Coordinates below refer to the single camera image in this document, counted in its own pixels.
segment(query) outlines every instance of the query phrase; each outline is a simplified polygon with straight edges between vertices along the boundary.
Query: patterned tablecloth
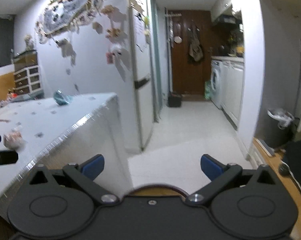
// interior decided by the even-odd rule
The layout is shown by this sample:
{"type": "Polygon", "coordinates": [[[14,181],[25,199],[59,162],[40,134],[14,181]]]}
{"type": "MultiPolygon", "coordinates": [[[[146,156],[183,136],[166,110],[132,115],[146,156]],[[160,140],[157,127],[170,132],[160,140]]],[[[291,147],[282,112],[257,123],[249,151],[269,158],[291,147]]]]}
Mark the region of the patterned tablecloth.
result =
{"type": "Polygon", "coordinates": [[[0,109],[0,119],[9,120],[0,122],[1,135],[21,125],[27,141],[17,151],[16,164],[0,166],[0,215],[4,219],[10,201],[36,164],[60,169],[102,154],[105,169],[95,182],[119,197],[133,188],[116,94],[75,96],[66,106],[52,98],[12,103],[0,109]]]}

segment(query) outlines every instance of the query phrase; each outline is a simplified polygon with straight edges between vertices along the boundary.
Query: metal bolt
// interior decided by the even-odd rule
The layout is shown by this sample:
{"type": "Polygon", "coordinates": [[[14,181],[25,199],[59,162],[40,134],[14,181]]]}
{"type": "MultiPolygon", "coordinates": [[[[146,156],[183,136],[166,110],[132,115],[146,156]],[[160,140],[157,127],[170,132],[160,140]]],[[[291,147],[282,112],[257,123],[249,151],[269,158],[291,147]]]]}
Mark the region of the metal bolt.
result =
{"type": "Polygon", "coordinates": [[[117,201],[117,197],[113,194],[107,194],[107,195],[103,195],[101,197],[101,200],[104,202],[104,203],[114,203],[117,201]]]}
{"type": "Polygon", "coordinates": [[[157,204],[157,201],[156,200],[150,200],[148,202],[149,205],[152,205],[152,206],[155,206],[157,204]]]}
{"type": "Polygon", "coordinates": [[[191,202],[197,203],[197,202],[203,201],[203,200],[204,200],[204,197],[203,197],[201,194],[193,194],[193,195],[190,195],[190,196],[188,197],[188,199],[189,199],[189,201],[191,201],[191,202]]]}

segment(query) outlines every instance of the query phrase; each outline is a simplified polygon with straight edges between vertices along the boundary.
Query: brown bag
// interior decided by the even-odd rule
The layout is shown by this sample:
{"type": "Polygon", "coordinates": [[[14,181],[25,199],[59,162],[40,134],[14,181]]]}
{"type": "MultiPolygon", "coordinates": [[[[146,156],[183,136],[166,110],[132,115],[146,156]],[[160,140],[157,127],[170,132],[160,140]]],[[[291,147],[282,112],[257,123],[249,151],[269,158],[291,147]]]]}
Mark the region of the brown bag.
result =
{"type": "Polygon", "coordinates": [[[203,50],[196,33],[196,26],[194,24],[192,25],[192,32],[190,35],[189,55],[196,62],[199,62],[204,57],[203,50]]]}

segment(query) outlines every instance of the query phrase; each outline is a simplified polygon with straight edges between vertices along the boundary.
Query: white floor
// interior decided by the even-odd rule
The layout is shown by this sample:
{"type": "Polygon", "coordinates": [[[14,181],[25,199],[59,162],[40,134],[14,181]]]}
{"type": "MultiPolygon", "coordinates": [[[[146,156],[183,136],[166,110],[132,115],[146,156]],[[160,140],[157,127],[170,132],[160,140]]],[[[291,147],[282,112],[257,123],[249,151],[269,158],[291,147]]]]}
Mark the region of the white floor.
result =
{"type": "Polygon", "coordinates": [[[145,152],[129,158],[134,187],[171,184],[191,194],[210,182],[200,168],[203,154],[252,168],[239,149],[236,131],[212,102],[165,107],[145,152]]]}

